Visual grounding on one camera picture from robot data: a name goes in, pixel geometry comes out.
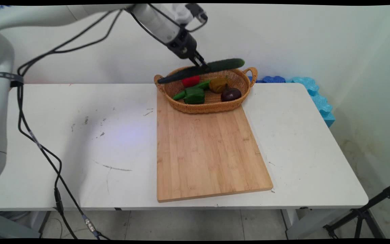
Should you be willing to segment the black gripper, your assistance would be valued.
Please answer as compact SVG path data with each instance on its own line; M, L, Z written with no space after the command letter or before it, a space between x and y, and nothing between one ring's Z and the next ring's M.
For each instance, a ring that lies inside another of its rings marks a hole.
M186 30L180 28L178 32L166 35L166 47L180 59L189 59L194 66L189 68L192 74L204 74L211 70L201 54L196 50L197 42Z

